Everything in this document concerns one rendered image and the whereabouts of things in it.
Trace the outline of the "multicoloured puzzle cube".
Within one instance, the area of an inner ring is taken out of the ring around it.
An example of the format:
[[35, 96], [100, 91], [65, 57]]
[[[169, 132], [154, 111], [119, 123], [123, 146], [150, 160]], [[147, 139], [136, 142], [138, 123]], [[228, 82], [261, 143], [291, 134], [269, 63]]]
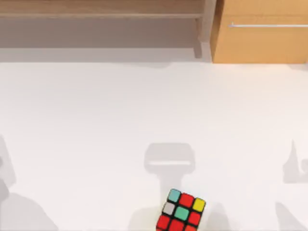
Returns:
[[171, 189], [156, 223], [156, 231], [198, 231], [206, 201]]

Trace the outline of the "wooden open shelf unit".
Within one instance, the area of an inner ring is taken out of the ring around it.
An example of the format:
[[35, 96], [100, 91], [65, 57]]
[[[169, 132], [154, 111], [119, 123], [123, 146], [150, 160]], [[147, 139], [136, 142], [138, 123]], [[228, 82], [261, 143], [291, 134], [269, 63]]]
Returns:
[[0, 0], [1, 17], [193, 19], [201, 59], [210, 40], [217, 0]]

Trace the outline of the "wooden cupboard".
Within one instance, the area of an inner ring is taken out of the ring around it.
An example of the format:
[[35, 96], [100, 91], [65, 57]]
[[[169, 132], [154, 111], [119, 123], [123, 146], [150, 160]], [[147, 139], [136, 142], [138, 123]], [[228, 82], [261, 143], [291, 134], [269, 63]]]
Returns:
[[308, 63], [308, 28], [234, 28], [235, 24], [308, 25], [308, 0], [217, 0], [210, 48], [216, 64]]

